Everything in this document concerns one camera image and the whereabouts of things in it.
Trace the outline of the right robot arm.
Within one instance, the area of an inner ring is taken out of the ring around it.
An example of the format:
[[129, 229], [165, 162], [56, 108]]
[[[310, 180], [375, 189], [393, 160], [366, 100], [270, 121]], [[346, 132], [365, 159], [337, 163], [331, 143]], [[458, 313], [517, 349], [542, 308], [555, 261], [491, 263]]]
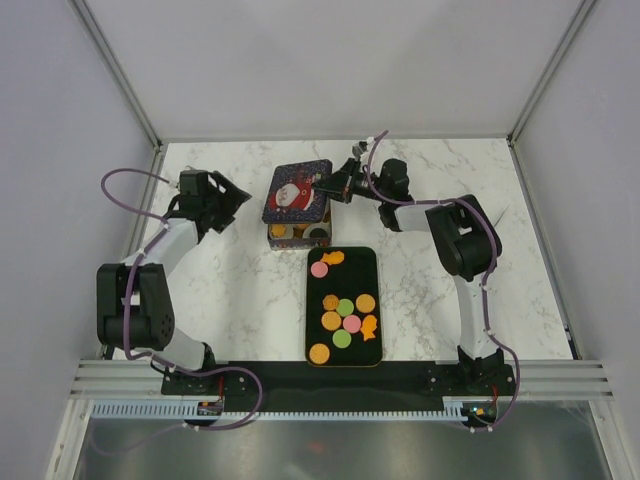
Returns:
[[378, 200], [383, 225], [394, 232], [427, 232], [438, 259], [452, 276], [461, 321], [457, 347], [457, 382], [469, 394], [491, 386], [493, 371], [504, 363], [502, 348], [492, 339], [488, 320], [488, 276], [502, 253], [501, 240], [478, 198], [417, 201], [409, 193], [407, 165], [386, 160], [378, 174], [350, 158], [337, 172], [313, 183], [328, 199], [348, 204], [354, 196]]

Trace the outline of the square cookie tin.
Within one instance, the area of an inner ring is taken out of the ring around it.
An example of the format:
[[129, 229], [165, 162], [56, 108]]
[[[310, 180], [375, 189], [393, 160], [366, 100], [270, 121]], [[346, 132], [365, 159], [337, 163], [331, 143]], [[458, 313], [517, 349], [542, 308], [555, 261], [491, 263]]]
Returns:
[[[309, 239], [304, 234], [305, 230], [311, 224], [328, 224], [331, 229], [331, 234], [329, 238], [326, 239]], [[331, 214], [331, 206], [327, 205], [324, 211], [322, 218], [315, 223], [298, 223], [290, 225], [293, 226], [293, 237], [291, 239], [271, 239], [269, 235], [269, 226], [267, 225], [267, 241], [272, 250], [306, 250], [312, 248], [325, 248], [330, 247], [332, 244], [333, 238], [333, 228], [332, 228], [332, 214]]]

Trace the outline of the gold tin lid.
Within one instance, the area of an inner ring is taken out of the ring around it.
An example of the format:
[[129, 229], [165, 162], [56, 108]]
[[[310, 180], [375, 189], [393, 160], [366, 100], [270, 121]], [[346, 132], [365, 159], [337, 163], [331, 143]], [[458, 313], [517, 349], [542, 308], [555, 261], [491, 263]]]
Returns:
[[333, 164], [328, 159], [279, 165], [274, 169], [262, 213], [265, 224], [314, 223], [321, 219], [327, 196], [313, 189], [328, 178]]

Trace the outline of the black rectangular tray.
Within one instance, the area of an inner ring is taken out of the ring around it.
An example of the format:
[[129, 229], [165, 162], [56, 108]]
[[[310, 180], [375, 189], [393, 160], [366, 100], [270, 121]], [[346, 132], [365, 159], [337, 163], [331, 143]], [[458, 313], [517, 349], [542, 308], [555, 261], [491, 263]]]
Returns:
[[304, 353], [320, 368], [370, 368], [383, 359], [378, 258], [369, 247], [307, 255]]

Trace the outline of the black sandwich cookie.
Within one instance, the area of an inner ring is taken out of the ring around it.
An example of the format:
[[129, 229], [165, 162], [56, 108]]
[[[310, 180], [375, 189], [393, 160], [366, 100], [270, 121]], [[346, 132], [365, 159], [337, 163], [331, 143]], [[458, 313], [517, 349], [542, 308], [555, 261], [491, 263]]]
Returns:
[[328, 237], [328, 233], [325, 229], [322, 228], [314, 228], [310, 234], [309, 234], [310, 238], [314, 238], [314, 239], [321, 239], [321, 238], [327, 238]]

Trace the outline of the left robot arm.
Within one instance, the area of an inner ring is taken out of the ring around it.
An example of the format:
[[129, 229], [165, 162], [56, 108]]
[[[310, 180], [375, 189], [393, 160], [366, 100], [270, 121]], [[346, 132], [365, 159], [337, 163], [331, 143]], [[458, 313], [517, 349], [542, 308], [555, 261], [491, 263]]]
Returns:
[[100, 343], [120, 349], [129, 361], [147, 358], [184, 374], [184, 383], [197, 394], [213, 391], [219, 380], [211, 347], [179, 329], [168, 277], [182, 259], [213, 231], [223, 232], [251, 195], [217, 171], [184, 170], [178, 193], [167, 211], [154, 214], [127, 205], [113, 196], [105, 174], [101, 190], [118, 207], [159, 222], [140, 248], [117, 263], [100, 266], [96, 274], [96, 329]]

